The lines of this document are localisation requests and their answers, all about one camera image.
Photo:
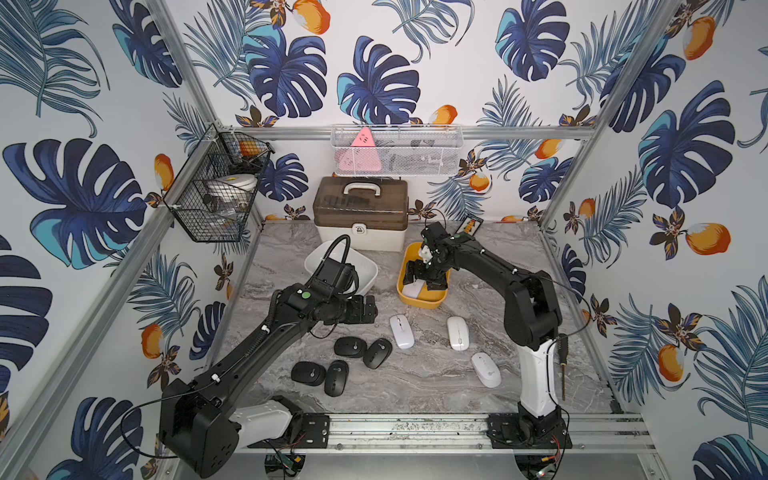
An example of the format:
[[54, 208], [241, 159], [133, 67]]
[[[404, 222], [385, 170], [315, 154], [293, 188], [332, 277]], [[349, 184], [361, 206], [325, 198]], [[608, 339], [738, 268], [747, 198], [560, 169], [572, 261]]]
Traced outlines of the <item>yellow storage tray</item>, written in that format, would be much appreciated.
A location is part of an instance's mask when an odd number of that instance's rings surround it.
[[420, 260], [420, 248], [420, 242], [411, 243], [405, 248], [396, 289], [400, 300], [404, 304], [416, 308], [433, 310], [437, 309], [445, 301], [448, 296], [448, 290], [430, 290], [427, 288], [426, 284], [419, 284], [418, 282], [413, 282], [408, 285], [404, 284], [407, 264], [413, 260]]

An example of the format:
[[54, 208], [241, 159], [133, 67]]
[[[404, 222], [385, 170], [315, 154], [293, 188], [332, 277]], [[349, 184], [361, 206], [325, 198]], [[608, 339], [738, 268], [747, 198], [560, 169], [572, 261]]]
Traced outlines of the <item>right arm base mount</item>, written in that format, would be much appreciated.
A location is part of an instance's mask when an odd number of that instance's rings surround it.
[[551, 450], [573, 447], [568, 424], [559, 406], [540, 417], [535, 417], [523, 407], [516, 413], [490, 414], [487, 417], [486, 436], [494, 450]]

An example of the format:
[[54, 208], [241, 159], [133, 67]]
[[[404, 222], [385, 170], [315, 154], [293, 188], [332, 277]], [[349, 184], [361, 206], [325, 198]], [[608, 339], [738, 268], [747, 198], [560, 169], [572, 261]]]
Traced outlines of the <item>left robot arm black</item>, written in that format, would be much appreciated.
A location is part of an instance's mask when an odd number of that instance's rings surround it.
[[239, 397], [319, 321], [372, 324], [375, 297], [325, 297], [301, 284], [273, 293], [266, 318], [223, 359], [186, 383], [177, 379], [161, 397], [159, 438], [200, 478], [230, 459], [244, 425], [232, 419]]

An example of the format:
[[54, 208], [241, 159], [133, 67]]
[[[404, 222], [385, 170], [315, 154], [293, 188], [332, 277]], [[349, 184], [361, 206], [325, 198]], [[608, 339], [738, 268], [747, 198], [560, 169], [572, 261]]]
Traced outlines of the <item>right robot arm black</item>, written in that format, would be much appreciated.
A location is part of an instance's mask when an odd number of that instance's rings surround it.
[[520, 361], [519, 411], [535, 419], [555, 412], [551, 348], [558, 339], [562, 313], [550, 275], [516, 266], [473, 236], [451, 234], [438, 222], [422, 229], [421, 240], [417, 279], [442, 288], [448, 271], [466, 270], [501, 295], [504, 330], [517, 346]]

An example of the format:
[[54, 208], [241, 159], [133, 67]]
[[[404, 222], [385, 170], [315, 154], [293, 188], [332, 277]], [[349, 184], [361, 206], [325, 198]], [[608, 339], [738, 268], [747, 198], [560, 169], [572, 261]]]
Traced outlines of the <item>white mouse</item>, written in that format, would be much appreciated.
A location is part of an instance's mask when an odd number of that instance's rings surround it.
[[500, 386], [500, 370], [487, 353], [477, 352], [473, 354], [471, 363], [482, 385], [487, 388], [496, 388]]
[[470, 346], [470, 335], [466, 320], [452, 316], [447, 319], [446, 325], [451, 348], [456, 351], [467, 350]]
[[445, 291], [430, 290], [424, 280], [416, 280], [412, 283], [404, 284], [402, 288], [402, 294], [406, 298], [414, 300], [435, 302], [445, 294]]
[[407, 350], [414, 346], [415, 338], [407, 317], [403, 314], [397, 314], [389, 319], [392, 334], [401, 350]]

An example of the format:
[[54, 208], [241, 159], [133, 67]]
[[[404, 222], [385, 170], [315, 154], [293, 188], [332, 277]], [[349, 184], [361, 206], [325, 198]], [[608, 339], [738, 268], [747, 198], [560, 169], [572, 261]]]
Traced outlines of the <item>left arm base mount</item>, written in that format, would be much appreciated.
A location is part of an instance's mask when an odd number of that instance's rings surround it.
[[241, 431], [244, 448], [274, 447], [325, 449], [328, 446], [331, 418], [324, 413], [301, 409], [284, 396], [248, 407]]

